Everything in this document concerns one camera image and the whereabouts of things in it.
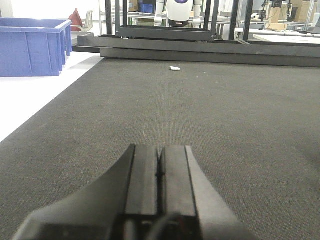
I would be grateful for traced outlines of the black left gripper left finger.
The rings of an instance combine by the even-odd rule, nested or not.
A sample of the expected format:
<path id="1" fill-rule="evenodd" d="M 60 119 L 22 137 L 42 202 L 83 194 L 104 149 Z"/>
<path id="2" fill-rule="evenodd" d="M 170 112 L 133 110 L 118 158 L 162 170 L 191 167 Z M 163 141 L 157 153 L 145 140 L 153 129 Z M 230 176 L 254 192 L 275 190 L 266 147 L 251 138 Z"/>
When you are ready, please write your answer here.
<path id="1" fill-rule="evenodd" d="M 13 239 L 120 239 L 127 219 L 144 221 L 157 216 L 157 173 L 156 148 L 131 144 L 93 183 L 32 212 Z"/>

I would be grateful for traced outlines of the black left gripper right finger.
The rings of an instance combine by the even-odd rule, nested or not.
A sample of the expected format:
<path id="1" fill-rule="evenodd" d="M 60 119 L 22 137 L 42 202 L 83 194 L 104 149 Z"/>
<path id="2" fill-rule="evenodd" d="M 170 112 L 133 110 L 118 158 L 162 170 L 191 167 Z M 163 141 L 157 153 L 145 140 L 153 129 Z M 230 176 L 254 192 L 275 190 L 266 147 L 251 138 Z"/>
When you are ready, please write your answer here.
<path id="1" fill-rule="evenodd" d="M 212 186 L 190 146 L 163 148 L 161 210 L 177 212 L 185 221 L 181 231 L 190 240 L 255 240 Z"/>

